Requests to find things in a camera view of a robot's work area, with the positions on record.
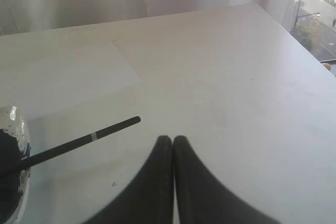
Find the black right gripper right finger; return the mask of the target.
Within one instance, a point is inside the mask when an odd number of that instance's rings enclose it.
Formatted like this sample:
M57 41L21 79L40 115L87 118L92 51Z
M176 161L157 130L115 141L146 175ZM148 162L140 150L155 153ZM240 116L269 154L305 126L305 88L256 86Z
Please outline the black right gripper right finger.
M180 223L278 223L227 189L202 163L187 137L173 141Z

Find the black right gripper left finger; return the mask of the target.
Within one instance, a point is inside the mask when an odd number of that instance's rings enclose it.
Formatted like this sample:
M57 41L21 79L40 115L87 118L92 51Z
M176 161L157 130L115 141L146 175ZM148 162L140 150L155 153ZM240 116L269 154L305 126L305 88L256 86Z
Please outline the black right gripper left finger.
M127 187L86 223L172 223L174 170L172 141L159 136Z

